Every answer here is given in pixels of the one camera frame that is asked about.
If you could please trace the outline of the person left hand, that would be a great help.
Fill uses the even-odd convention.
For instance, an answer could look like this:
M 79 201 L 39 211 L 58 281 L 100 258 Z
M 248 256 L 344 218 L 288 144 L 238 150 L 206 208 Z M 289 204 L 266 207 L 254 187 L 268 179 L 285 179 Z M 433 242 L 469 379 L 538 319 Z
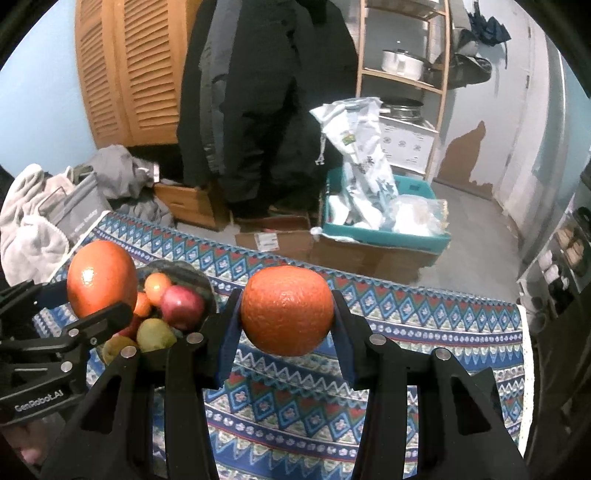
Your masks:
M 1 433 L 21 460 L 40 466 L 62 428 L 61 417 L 50 415 L 27 424 L 2 427 Z

